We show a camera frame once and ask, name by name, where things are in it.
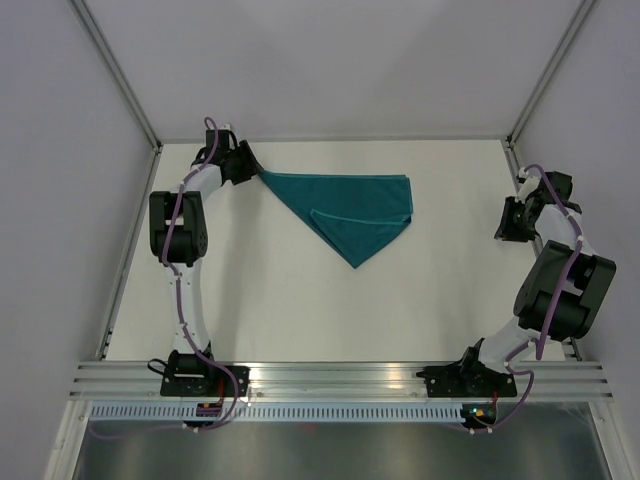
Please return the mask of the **teal cloth napkin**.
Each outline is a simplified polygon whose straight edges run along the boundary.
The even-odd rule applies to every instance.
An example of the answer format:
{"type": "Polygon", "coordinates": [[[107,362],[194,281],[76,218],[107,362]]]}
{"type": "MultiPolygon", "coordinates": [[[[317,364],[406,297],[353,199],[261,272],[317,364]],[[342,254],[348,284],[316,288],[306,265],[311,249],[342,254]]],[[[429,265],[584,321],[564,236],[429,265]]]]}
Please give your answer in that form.
{"type": "Polygon", "coordinates": [[[356,269],[411,224],[405,175],[321,175],[264,171],[263,183],[356,269]]]}

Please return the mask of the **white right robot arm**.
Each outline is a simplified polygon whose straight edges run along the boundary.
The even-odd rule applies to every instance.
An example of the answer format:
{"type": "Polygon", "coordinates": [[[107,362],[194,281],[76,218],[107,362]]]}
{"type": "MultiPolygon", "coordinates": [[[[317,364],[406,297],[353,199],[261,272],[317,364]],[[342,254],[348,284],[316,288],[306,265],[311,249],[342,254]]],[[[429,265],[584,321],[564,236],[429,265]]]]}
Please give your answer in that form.
{"type": "Polygon", "coordinates": [[[541,250],[518,290],[513,318],[476,344],[477,359],[456,371],[459,388],[478,395],[493,374],[526,353],[543,357],[546,345],[582,338],[592,327],[616,273],[614,261],[600,256],[582,228],[581,207],[571,201],[572,177],[531,165],[518,174],[519,190],[505,199],[494,238],[536,242],[541,250]]]}

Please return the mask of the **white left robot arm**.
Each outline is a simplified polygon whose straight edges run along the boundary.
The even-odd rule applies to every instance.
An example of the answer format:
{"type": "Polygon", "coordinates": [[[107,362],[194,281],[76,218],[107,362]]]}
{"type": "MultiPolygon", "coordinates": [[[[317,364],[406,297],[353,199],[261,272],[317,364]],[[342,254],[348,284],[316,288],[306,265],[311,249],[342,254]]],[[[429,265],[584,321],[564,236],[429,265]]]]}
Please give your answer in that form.
{"type": "Polygon", "coordinates": [[[226,184],[239,185],[264,172],[248,142],[232,127],[207,117],[205,145],[185,177],[171,190],[149,195],[149,243],[164,267],[174,317],[173,349],[212,358],[204,321],[201,289],[203,258],[208,251],[205,201],[226,184]]]}

